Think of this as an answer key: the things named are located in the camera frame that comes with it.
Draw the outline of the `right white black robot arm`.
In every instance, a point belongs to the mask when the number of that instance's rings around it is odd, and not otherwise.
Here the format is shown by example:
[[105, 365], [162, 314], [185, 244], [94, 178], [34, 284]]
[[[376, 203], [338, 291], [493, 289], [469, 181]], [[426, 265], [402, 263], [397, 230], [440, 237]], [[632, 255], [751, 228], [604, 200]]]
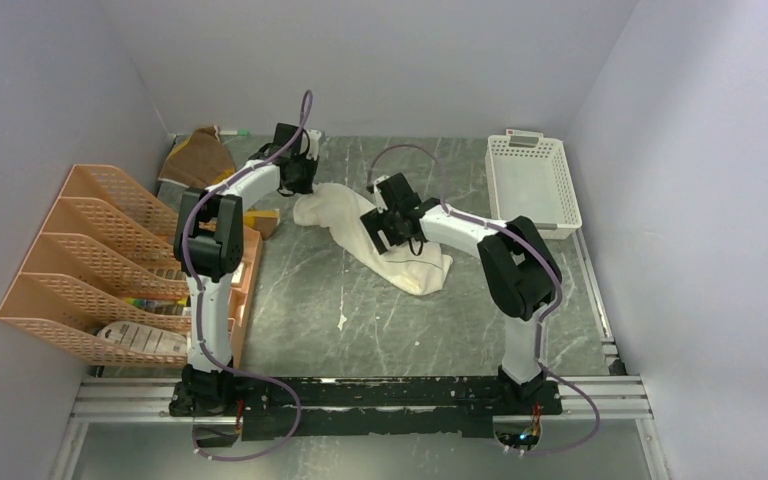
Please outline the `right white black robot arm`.
[[562, 297], [560, 269], [535, 224], [524, 216], [503, 222], [437, 198], [423, 200], [401, 173], [382, 176], [367, 190], [374, 207], [361, 222], [379, 254], [403, 244], [419, 253], [438, 243], [479, 259], [490, 296], [506, 318], [500, 402], [510, 413], [525, 413], [546, 379], [540, 360], [544, 323]]

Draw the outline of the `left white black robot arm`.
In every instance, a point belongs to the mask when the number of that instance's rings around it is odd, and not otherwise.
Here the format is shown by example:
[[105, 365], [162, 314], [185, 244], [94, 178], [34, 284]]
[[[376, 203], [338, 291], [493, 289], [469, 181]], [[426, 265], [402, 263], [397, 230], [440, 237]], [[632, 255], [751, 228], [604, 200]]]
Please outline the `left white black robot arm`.
[[244, 208], [271, 192], [313, 190], [323, 134], [278, 124], [272, 142], [244, 167], [181, 199], [173, 253], [189, 288], [191, 333], [187, 363], [176, 385], [173, 417], [221, 416], [240, 401], [229, 327], [232, 280], [244, 254]]

